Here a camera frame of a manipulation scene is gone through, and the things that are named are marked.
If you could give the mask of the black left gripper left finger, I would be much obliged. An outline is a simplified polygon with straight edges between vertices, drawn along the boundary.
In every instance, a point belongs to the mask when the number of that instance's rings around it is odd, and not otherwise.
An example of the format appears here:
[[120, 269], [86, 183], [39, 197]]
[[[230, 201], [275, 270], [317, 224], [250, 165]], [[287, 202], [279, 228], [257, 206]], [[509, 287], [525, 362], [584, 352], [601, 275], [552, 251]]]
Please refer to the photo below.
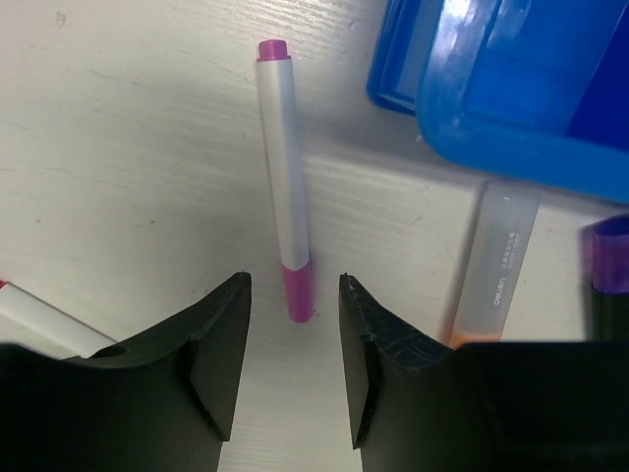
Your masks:
[[231, 435], [252, 279], [89, 358], [1, 347], [5, 471], [214, 471]]

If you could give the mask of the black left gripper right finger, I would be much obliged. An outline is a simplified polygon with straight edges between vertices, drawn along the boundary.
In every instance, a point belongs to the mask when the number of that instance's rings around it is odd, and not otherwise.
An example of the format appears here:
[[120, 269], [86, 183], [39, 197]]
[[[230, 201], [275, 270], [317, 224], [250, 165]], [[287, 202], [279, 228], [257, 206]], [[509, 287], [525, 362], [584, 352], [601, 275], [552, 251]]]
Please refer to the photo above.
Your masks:
[[628, 346], [451, 349], [339, 279], [352, 445], [366, 471], [624, 471]]

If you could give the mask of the white pen red cap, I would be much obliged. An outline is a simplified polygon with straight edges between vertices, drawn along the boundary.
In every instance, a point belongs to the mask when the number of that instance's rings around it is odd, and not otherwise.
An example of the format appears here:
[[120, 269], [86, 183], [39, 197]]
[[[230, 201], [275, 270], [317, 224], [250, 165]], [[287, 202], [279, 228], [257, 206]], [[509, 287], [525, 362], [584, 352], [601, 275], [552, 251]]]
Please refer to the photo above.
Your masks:
[[4, 280], [1, 281], [1, 319], [83, 358], [116, 343], [115, 339]]

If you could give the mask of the orange clear-cap highlighter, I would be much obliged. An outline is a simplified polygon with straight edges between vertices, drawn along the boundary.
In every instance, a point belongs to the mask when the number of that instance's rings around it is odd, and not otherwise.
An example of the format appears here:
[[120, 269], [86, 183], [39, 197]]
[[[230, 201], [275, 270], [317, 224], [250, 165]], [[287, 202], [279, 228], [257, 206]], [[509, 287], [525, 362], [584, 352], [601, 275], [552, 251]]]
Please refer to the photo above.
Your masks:
[[501, 338], [541, 200], [539, 190], [491, 182], [483, 192], [449, 346]]

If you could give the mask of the purple black highlighter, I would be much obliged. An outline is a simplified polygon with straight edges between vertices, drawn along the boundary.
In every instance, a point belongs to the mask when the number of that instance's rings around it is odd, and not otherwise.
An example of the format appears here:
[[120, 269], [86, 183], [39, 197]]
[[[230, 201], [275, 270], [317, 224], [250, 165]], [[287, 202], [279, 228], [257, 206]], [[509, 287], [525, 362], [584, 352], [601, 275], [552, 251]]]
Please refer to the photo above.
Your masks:
[[628, 215], [591, 224], [580, 233], [586, 335], [628, 339]]

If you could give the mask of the white pen magenta cap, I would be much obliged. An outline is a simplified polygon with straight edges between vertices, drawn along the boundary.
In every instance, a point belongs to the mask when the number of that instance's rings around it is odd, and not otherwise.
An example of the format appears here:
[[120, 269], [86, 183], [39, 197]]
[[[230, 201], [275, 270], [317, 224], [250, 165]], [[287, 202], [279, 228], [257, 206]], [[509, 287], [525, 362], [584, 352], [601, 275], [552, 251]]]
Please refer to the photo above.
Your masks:
[[288, 314], [305, 324], [315, 312], [314, 278], [294, 68], [284, 40], [258, 44], [256, 78]]

